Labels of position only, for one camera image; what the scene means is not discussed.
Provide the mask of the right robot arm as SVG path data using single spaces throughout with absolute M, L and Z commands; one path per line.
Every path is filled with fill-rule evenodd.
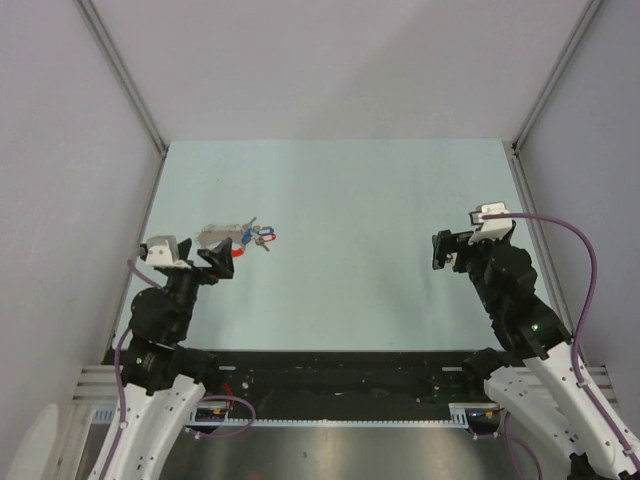
M 450 265 L 475 288 L 500 345 L 540 381 L 531 388 L 497 351 L 468 358 L 463 393 L 492 402 L 554 449 L 572 479 L 636 479 L 639 440 L 627 428 L 580 359 L 573 338 L 556 313 L 535 293 L 537 272 L 529 253 L 502 231 L 475 240 L 471 231 L 443 230 L 432 238 L 432 267 Z

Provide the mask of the red handled keyring holder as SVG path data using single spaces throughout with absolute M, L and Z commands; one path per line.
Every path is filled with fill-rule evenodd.
M 239 258 L 244 255 L 246 245 L 245 233 L 249 230 L 247 224 L 209 225 L 198 234 L 197 240 L 202 248 L 212 249 L 222 241 L 232 241 L 232 257 Z

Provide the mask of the blue tagged key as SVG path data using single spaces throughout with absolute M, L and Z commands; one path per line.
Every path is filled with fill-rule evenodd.
M 277 238 L 275 229 L 271 226 L 260 226 L 256 223 L 257 218 L 253 217 L 249 222 L 241 226 L 241 244 L 243 246 L 248 245 L 250 242 L 254 242 L 258 236 L 273 235 Z

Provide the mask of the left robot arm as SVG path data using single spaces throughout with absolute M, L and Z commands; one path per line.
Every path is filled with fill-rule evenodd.
M 214 397 L 222 376 L 214 354 L 182 346 L 200 287 L 234 275 L 230 238 L 202 248 L 198 266 L 192 241 L 156 236 L 136 254 L 166 281 L 134 296 L 131 317 L 114 350 L 117 403 L 93 479 L 157 479 L 190 413 Z

